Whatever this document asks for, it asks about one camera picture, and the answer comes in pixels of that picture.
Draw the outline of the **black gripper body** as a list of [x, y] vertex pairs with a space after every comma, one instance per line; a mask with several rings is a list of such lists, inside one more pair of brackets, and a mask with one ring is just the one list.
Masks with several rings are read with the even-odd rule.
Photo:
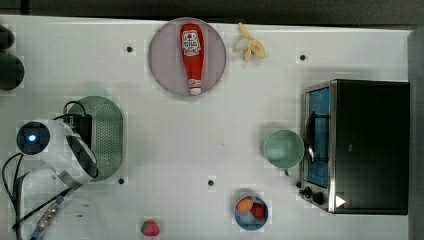
[[63, 116], [65, 139], [72, 150], [92, 146], [92, 116], [83, 113], [67, 113]]

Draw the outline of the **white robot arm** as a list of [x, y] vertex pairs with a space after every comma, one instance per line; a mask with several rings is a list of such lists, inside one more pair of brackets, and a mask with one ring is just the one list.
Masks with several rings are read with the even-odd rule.
[[17, 179], [15, 229], [40, 216], [28, 240], [39, 240], [65, 197], [97, 177], [97, 159], [71, 125], [60, 120], [32, 120], [17, 133], [16, 145], [41, 165]]

